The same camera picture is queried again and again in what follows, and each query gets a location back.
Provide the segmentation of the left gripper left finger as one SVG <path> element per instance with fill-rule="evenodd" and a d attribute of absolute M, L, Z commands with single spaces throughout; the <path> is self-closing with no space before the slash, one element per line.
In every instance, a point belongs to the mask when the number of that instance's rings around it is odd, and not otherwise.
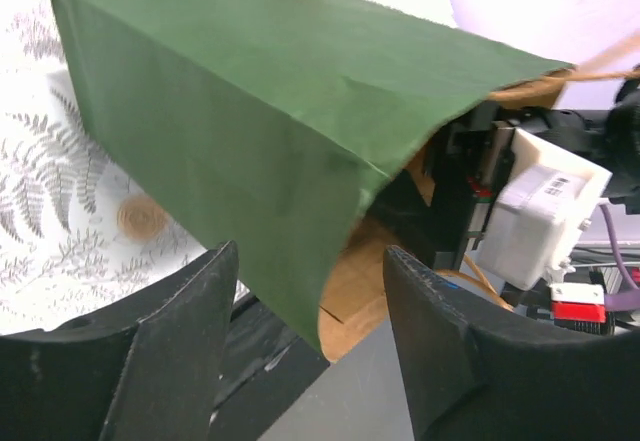
<path fill-rule="evenodd" d="M 204 440 L 235 297 L 237 246 L 52 331 L 1 340 L 5 440 Z"/>

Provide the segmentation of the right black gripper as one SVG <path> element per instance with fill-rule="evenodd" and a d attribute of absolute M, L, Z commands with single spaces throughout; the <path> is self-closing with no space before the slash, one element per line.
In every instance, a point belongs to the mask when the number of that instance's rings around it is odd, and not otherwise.
<path fill-rule="evenodd" d="M 554 108 L 568 77 L 514 86 L 440 128 L 378 194 L 370 216 L 429 268 L 459 268 L 516 173 L 518 128 L 609 170 L 604 198 L 638 214 L 639 71 L 624 75 L 609 110 Z"/>

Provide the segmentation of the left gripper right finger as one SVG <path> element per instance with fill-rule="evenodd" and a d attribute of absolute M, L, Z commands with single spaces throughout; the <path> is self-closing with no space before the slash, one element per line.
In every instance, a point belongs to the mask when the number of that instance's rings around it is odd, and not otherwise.
<path fill-rule="evenodd" d="M 388 310 L 418 440 L 635 440 L 639 335 L 541 323 L 448 283 L 397 246 Z"/>

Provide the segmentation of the green brown paper bag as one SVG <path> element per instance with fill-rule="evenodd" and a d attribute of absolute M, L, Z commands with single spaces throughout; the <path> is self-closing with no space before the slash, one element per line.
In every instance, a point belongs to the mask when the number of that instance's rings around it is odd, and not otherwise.
<path fill-rule="evenodd" d="M 51 5 L 89 136 L 201 245 L 236 242 L 330 361 L 386 314 L 402 244 L 369 209 L 436 132 L 514 86 L 602 79 L 365 0 Z"/>

